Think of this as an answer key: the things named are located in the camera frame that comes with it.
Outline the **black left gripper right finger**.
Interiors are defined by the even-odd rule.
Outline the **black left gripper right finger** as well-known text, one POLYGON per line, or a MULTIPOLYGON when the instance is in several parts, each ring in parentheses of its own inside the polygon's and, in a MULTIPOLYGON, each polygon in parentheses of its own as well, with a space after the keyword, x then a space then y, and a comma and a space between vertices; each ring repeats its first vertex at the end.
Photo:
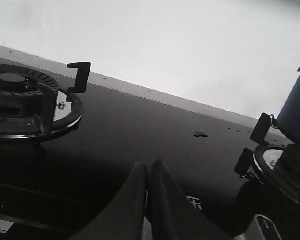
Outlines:
POLYGON ((231 240, 187 198, 163 160, 150 176, 150 215, 155 240, 231 240))

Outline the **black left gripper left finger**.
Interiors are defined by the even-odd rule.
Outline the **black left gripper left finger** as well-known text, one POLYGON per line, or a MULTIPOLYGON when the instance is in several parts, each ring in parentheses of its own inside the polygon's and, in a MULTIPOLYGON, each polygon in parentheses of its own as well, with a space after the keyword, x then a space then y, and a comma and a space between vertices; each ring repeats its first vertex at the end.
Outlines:
POLYGON ((72 240, 140 240, 146 205, 146 166, 136 162, 109 205, 72 240))

